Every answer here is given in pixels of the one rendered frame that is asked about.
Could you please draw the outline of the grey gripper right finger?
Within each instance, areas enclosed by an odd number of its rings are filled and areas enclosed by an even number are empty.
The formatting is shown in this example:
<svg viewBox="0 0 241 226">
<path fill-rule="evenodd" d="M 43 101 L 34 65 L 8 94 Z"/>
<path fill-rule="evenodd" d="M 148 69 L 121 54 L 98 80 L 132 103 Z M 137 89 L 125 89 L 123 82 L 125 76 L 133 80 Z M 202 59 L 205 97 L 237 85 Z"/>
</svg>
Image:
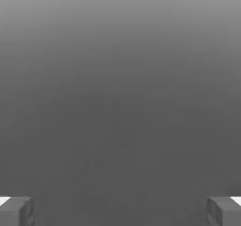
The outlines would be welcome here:
<svg viewBox="0 0 241 226">
<path fill-rule="evenodd" d="M 210 196 L 206 212 L 206 226 L 241 226 L 241 196 Z"/>
</svg>

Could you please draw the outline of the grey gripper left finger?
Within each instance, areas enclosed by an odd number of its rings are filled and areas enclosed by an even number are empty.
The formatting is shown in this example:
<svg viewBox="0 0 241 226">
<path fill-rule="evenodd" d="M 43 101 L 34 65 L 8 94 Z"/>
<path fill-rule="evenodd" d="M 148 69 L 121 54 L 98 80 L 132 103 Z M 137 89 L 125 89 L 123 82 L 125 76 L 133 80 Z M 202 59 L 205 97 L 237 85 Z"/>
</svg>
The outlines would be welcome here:
<svg viewBox="0 0 241 226">
<path fill-rule="evenodd" d="M 34 198 L 0 196 L 0 226 L 35 226 Z"/>
</svg>

